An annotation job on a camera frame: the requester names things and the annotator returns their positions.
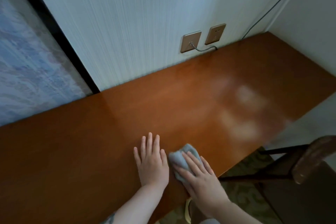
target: wooden desk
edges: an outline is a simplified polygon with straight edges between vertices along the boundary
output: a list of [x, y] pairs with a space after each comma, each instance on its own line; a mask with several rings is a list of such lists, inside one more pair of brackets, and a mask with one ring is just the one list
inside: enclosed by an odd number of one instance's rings
[[[140, 187], [133, 147], [191, 143], [217, 175], [336, 90], [270, 33], [0, 128], [0, 223], [99, 223]], [[151, 222], [182, 204], [170, 182]]]

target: electrical outlet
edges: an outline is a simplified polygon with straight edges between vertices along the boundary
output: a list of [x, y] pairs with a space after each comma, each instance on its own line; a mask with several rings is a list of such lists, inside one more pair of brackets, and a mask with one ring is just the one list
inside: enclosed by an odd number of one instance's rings
[[218, 42], [223, 34], [225, 26], [226, 24], [224, 23], [224, 24], [211, 27], [208, 33], [208, 37], [205, 40], [205, 45]]
[[194, 46], [197, 48], [198, 42], [200, 40], [202, 31], [198, 31], [195, 33], [190, 33], [183, 36], [182, 45], [181, 45], [181, 53], [188, 52], [194, 50], [195, 48], [190, 45], [192, 42]]

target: cleaning rag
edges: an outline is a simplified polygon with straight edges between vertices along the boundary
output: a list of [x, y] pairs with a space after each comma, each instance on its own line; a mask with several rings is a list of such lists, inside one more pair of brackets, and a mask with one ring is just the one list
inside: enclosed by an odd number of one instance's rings
[[[200, 158], [197, 150], [193, 146], [191, 146], [190, 144], [186, 144], [185, 146], [183, 146], [178, 151], [171, 152], [169, 154], [168, 158], [169, 158], [169, 161], [171, 163], [173, 163], [177, 166], [180, 166], [180, 167], [188, 170], [189, 172], [191, 172], [193, 175], [195, 175], [193, 173], [193, 171], [191, 171], [191, 169], [188, 166], [186, 160], [182, 156], [182, 152], [187, 153], [188, 151], [190, 151], [191, 154], [194, 155], [200, 161], [200, 163], [203, 165], [203, 162], [201, 161], [201, 158]], [[174, 174], [175, 174], [176, 179], [178, 179], [179, 181], [181, 181], [183, 183], [188, 183], [177, 171], [174, 170]]]

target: chair leg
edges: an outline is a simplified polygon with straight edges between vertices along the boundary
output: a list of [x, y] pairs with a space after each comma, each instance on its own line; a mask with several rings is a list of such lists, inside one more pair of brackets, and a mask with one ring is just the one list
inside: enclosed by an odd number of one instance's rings
[[305, 150], [307, 149], [309, 144], [303, 144], [303, 145], [296, 145], [296, 146], [291, 146], [291, 147], [284, 147], [284, 148], [279, 148], [279, 149], [273, 149], [273, 150], [265, 150], [265, 151], [259, 151], [260, 154], [281, 154], [281, 153], [288, 153], [290, 151], [294, 151], [297, 149], [302, 149]]
[[226, 176], [219, 177], [218, 180], [220, 182], [264, 182], [264, 181], [272, 181], [272, 180], [291, 180], [292, 175], [271, 175], [271, 174], [259, 174], [256, 173], [254, 175], [240, 175], [240, 176]]

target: cable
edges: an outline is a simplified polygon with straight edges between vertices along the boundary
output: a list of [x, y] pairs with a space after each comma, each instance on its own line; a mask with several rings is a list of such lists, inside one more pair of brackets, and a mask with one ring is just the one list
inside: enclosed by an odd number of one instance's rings
[[199, 51], [199, 52], [205, 52], [205, 51], [207, 51], [207, 50], [210, 50], [211, 48], [215, 48], [216, 50], [218, 50], [218, 48], [217, 48], [216, 46], [211, 46], [211, 47], [209, 47], [209, 48], [207, 48], [207, 49], [205, 49], [205, 50], [199, 50], [199, 49], [197, 49], [197, 48], [195, 47], [195, 45], [194, 45], [193, 42], [190, 42], [189, 45], [191, 45], [192, 47], [194, 47], [195, 50], [196, 50], [196, 51]]
[[253, 26], [252, 27], [250, 27], [250, 29], [247, 31], [247, 33], [241, 38], [241, 40], [243, 40], [244, 38], [245, 38], [245, 36], [250, 32], [250, 30], [252, 29], [252, 28], [254, 28], [254, 26], [255, 25], [257, 25], [258, 24], [258, 22], [259, 21], [261, 21], [279, 2], [280, 2], [281, 0], [278, 0], [276, 3], [275, 3], [275, 5], [273, 5], [272, 6], [272, 8], [271, 9], [269, 9], [268, 11], [267, 11], [267, 13], [265, 13], [264, 15], [263, 15], [263, 17], [261, 17], [256, 23], [254, 23], [253, 24]]

